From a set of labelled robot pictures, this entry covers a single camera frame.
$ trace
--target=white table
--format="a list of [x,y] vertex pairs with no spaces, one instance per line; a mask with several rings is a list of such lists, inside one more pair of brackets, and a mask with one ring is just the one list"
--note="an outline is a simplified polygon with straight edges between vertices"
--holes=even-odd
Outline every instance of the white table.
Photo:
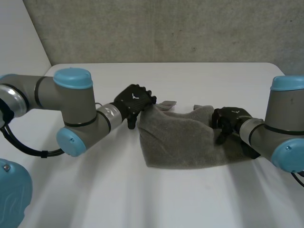
[[[273,77],[282,75],[269,63],[62,64],[46,75],[66,67],[89,70],[103,104],[135,83],[158,102],[177,101],[176,112],[194,104],[240,106],[258,118],[265,117]],[[49,150],[58,147],[62,126],[59,112],[42,110],[11,124],[26,145]],[[147,168],[138,131],[126,123],[78,158],[44,160],[3,137],[0,143],[0,157],[25,166],[34,183],[21,228],[304,227],[304,189],[263,158],[201,170]]]

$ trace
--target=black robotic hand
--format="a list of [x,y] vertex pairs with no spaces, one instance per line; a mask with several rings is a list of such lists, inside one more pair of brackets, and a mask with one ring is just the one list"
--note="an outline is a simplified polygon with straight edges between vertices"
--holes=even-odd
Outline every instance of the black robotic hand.
[[113,104],[120,110],[123,119],[127,118],[128,128],[134,129],[138,114],[146,107],[156,103],[156,97],[145,87],[130,85],[123,90]]
[[223,144],[232,133],[239,134],[241,125],[252,116],[243,108],[223,107],[217,108],[212,114],[212,128],[222,129],[216,139],[216,144]]

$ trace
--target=gray towel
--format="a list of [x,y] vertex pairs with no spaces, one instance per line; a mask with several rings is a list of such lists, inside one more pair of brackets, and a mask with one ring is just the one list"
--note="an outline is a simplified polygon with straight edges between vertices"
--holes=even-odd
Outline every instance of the gray towel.
[[168,112],[175,101],[156,104],[141,113],[140,144],[147,166],[165,169],[199,169],[248,160],[234,135],[222,146],[214,144],[212,106],[195,105],[187,114]]

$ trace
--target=light blue joint cap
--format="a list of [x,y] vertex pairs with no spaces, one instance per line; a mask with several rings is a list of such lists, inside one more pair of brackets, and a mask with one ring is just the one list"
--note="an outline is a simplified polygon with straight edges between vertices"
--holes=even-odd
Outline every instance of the light blue joint cap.
[[67,128],[61,128],[57,132],[56,140],[60,148],[72,157],[78,157],[86,152],[86,145],[81,138]]
[[286,172],[304,170],[304,139],[290,139],[279,145],[271,156],[271,162]]
[[93,86],[91,73],[82,68],[58,70],[54,74],[54,82],[69,89],[88,89]]
[[304,89],[304,76],[277,76],[270,88],[273,91],[290,91]]
[[0,183],[0,227],[19,227],[33,195],[29,172],[15,162],[0,159]]

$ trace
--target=gray wall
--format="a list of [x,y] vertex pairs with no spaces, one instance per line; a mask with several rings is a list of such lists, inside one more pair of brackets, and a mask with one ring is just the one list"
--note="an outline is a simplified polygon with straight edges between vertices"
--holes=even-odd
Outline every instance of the gray wall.
[[304,0],[24,0],[51,64],[270,62],[304,74]]

